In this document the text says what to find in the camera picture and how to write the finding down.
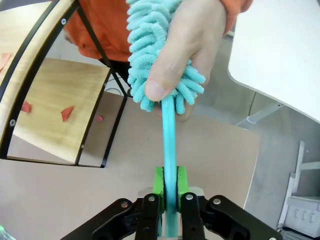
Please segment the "orange shirt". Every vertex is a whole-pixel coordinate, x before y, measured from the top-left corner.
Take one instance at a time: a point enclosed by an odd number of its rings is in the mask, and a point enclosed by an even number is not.
[[[221,0],[227,12],[225,33],[232,28],[237,15],[247,10],[252,1]],[[126,4],[126,0],[81,0],[80,3],[107,57],[127,62],[131,53],[127,41],[129,5]],[[102,58],[77,12],[69,19],[64,29],[82,55],[93,59]]]

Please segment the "person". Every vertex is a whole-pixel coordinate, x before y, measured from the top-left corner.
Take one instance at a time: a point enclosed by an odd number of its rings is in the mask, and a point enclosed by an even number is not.
[[[157,102],[171,93],[179,83],[188,59],[205,76],[205,87],[223,35],[252,1],[183,0],[173,15],[167,41],[151,67],[145,85],[146,96]],[[125,0],[81,0],[80,3],[112,67],[127,82],[128,57],[131,55],[126,29],[129,5]],[[82,55],[104,63],[77,13],[64,29]],[[193,106],[187,105],[180,120],[187,120],[192,109]]]

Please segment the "hand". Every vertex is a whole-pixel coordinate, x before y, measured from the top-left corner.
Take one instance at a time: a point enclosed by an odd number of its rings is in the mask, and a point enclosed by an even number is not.
[[[226,26],[226,10],[220,0],[183,0],[177,8],[168,31],[167,41],[152,65],[145,85],[145,95],[160,101],[178,85],[188,59],[206,86],[218,46]],[[179,119],[189,118],[194,105],[186,105]]]

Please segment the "table leg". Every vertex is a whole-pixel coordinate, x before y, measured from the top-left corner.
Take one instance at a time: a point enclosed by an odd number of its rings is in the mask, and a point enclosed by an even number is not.
[[[244,120],[237,123],[236,126],[241,128],[248,128],[248,124],[256,124],[261,119],[264,119],[265,117],[269,116],[270,114],[273,114],[274,112],[281,109],[284,105],[280,102],[276,102],[273,104],[270,104],[263,109],[259,110],[255,114],[251,116],[247,116]]]

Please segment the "gray floor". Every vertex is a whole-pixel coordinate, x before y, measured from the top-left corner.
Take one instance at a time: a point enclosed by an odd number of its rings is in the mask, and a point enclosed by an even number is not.
[[[248,115],[255,92],[229,78],[227,67],[231,46],[230,40],[222,41],[211,80],[194,114],[235,125]],[[251,112],[255,113],[273,102],[257,93]],[[258,133],[261,140],[246,210],[276,228],[289,174],[296,169],[299,141],[305,141],[306,146],[303,162],[314,162],[320,158],[320,124],[289,107],[283,107],[257,124],[252,124],[248,130]],[[319,180],[318,170],[302,172],[297,195],[319,196]]]

